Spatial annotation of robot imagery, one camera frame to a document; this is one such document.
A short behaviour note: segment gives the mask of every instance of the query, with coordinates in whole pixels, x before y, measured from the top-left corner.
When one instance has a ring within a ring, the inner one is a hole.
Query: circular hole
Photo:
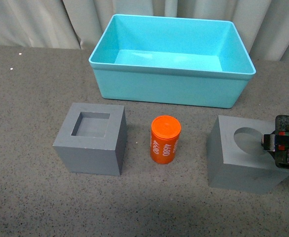
[[[250,127],[241,127],[234,133],[234,141],[238,147],[254,156],[261,156],[266,153],[261,145],[263,134]]]

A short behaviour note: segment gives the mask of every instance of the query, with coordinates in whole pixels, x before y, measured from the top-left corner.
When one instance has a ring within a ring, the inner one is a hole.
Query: orange cap
[[[169,115],[162,115],[155,118],[151,125],[154,135],[161,139],[173,139],[181,131],[180,122]]]

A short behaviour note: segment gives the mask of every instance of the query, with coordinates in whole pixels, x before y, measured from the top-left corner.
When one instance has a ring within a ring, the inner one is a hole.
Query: square hole
[[[109,116],[108,113],[81,112],[72,136],[105,137]]]

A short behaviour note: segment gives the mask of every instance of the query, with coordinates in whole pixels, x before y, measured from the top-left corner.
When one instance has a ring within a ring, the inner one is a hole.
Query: teal plastic bin
[[[89,58],[102,97],[231,108],[255,74],[232,22],[114,15]]]

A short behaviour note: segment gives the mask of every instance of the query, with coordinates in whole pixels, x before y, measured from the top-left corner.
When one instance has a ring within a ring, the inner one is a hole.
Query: orange cylinder
[[[168,115],[155,118],[151,124],[151,158],[159,164],[173,161],[176,153],[180,122]]]

